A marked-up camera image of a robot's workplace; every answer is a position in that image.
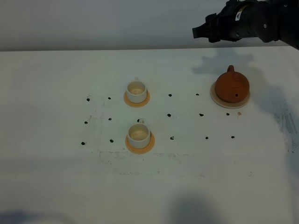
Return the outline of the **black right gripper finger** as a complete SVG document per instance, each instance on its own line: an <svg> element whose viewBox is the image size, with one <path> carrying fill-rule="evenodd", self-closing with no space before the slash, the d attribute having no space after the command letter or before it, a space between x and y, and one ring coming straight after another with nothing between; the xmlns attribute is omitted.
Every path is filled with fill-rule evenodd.
<svg viewBox="0 0 299 224"><path fill-rule="evenodd" d="M192 28L193 38L209 38L210 37L210 23L206 22L203 25Z"/></svg>

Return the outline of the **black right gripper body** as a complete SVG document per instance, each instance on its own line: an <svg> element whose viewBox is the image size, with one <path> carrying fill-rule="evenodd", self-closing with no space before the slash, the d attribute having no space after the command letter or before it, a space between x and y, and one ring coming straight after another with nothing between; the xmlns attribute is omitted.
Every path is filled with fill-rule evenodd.
<svg viewBox="0 0 299 224"><path fill-rule="evenodd" d="M218 14L206 17L205 37L209 42L236 42L242 38L264 40L261 11L264 3L258 0L228 0Z"/></svg>

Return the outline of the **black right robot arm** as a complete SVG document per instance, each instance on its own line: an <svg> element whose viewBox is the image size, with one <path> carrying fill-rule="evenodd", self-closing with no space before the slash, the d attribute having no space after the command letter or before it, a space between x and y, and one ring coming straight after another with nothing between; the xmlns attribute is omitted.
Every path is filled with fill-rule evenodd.
<svg viewBox="0 0 299 224"><path fill-rule="evenodd" d="M257 37L265 43L282 41L299 48L299 2L297 0L229 0L218 14L192 33L194 38L236 42Z"/></svg>

